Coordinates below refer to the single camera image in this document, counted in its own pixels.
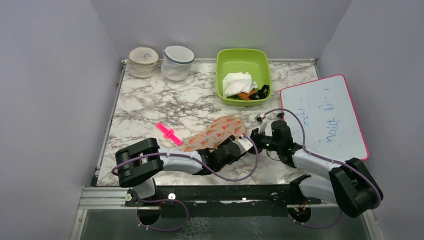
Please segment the floral mesh laundry bag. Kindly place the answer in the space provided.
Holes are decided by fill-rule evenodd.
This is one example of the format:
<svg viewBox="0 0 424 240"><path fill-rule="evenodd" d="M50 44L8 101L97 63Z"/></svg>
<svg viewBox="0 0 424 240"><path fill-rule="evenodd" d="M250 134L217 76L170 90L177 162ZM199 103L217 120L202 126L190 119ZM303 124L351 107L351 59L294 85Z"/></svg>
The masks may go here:
<svg viewBox="0 0 424 240"><path fill-rule="evenodd" d="M234 116L227 115L215 119L203 132L200 132L182 144L184 152L192 152L201 149L216 149L230 136L239 137L246 133L244 122Z"/></svg>

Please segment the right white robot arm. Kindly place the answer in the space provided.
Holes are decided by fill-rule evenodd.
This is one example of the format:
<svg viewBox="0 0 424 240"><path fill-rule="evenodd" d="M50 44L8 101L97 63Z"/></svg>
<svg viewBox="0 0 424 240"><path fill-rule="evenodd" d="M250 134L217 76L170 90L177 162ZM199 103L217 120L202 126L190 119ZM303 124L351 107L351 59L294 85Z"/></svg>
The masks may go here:
<svg viewBox="0 0 424 240"><path fill-rule="evenodd" d="M325 160L294 142L291 129L284 120L271 124L271 135L255 128L250 138L259 152L276 152L283 164L318 175L301 180L288 190L289 199L300 204L307 198L317 198L338 205L351 218L379 207L384 195L362 160Z"/></svg>

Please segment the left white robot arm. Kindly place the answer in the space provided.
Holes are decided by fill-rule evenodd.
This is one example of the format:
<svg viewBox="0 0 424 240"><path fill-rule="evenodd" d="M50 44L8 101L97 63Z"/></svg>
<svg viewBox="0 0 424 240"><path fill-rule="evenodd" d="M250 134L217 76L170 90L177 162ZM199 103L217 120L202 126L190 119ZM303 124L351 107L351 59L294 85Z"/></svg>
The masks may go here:
<svg viewBox="0 0 424 240"><path fill-rule="evenodd" d="M156 138L146 138L115 153L116 166L111 173L118 177L121 188L131 188L144 205L157 200L154 176L161 171L182 172L190 175L215 175L228 181L218 172L226 165L238 161L246 153L258 155L252 139L228 137L217 148L204 148L191 152L172 151L160 147Z"/></svg>

